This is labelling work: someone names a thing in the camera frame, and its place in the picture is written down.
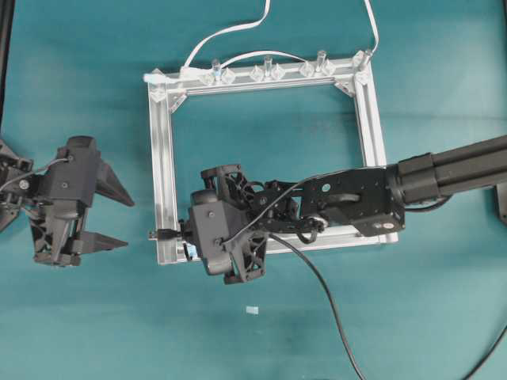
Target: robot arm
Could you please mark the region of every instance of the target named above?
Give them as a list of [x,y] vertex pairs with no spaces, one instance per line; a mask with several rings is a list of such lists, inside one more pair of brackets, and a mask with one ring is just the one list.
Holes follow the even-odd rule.
[[297,234],[307,244],[336,225],[353,225],[364,236],[388,234],[405,228],[407,205],[439,205],[457,192],[507,182],[507,136],[297,183],[250,182],[239,165],[201,176],[205,189],[192,194],[189,220],[156,238],[183,238],[196,246],[209,275],[239,283],[265,273],[269,234]]

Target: screw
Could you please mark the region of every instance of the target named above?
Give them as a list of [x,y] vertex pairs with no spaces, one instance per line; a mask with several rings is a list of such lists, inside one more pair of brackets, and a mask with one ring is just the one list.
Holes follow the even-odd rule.
[[20,180],[19,181],[19,188],[21,190],[28,190],[30,187],[30,183],[27,180]]

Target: aluminum frame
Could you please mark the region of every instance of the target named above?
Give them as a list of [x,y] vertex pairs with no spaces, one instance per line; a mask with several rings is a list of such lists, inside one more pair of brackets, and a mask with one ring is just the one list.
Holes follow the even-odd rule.
[[[311,65],[313,70],[304,70],[302,65]],[[284,63],[262,70],[258,66],[225,69],[228,79],[203,78],[180,73],[163,74],[154,70],[144,75],[148,86],[150,109],[151,152],[154,181],[154,208],[156,229],[179,230],[177,217],[177,194],[173,152],[173,125],[171,114],[188,98],[194,95],[232,93],[261,89],[280,89],[300,86],[334,85],[353,98],[360,136],[364,166],[387,164],[380,126],[379,110],[375,95],[372,67],[368,54],[358,51],[352,58]],[[253,73],[262,70],[263,78]],[[292,234],[281,235],[302,250],[333,249],[354,245],[394,243],[398,234],[364,237],[353,226],[335,226],[326,229],[316,242],[304,245]],[[186,262],[182,240],[157,241],[157,260],[160,265]],[[270,240],[268,253],[288,252],[280,243]]]

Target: teal mat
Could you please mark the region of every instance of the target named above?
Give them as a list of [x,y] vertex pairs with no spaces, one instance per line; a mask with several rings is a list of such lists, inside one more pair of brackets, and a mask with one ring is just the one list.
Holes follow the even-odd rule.
[[[507,133],[500,0],[374,1],[373,69],[391,162]],[[158,267],[145,72],[173,71],[204,36],[261,0],[24,0],[13,27],[3,138],[38,165],[97,137],[137,202],[98,196],[88,228],[128,240],[80,268],[32,263],[25,217],[0,235],[0,378],[354,379],[317,280],[291,254],[225,287],[200,264]],[[371,43],[362,1],[278,0],[259,28],[221,36],[196,63],[277,49],[308,58]],[[241,162],[251,180],[360,164],[353,105],[328,88],[193,98],[174,117],[180,212],[199,172]],[[312,252],[369,379],[457,379],[507,322],[507,229],[492,191],[408,215],[396,245]],[[258,316],[245,306],[259,306]],[[477,376],[502,379],[507,344]]]

